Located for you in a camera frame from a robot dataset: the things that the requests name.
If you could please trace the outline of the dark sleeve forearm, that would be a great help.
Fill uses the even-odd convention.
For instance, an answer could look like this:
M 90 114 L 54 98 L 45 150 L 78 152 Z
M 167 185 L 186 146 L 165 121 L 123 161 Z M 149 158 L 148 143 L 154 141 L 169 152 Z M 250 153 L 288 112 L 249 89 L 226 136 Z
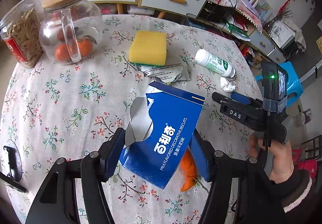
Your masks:
M 277 184 L 286 223 L 321 223 L 321 190 L 315 192 L 306 170 L 295 170 L 288 180 Z

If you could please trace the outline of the right hand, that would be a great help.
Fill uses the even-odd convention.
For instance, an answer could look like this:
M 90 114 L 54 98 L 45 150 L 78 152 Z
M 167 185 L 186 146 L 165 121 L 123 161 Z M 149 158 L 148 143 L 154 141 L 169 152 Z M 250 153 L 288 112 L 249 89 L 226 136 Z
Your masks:
M 256 146 L 265 148 L 262 145 L 262 139 L 257 139 L 253 134 L 249 137 L 249 155 L 251 157 L 258 157 L 258 150 Z M 286 182 L 294 172 L 292 149 L 290 141 L 285 144 L 281 144 L 276 140 L 271 141 L 271 146 L 268 147 L 268 151 L 273 155 L 273 167 L 270 172 L 269 178 L 276 184 Z

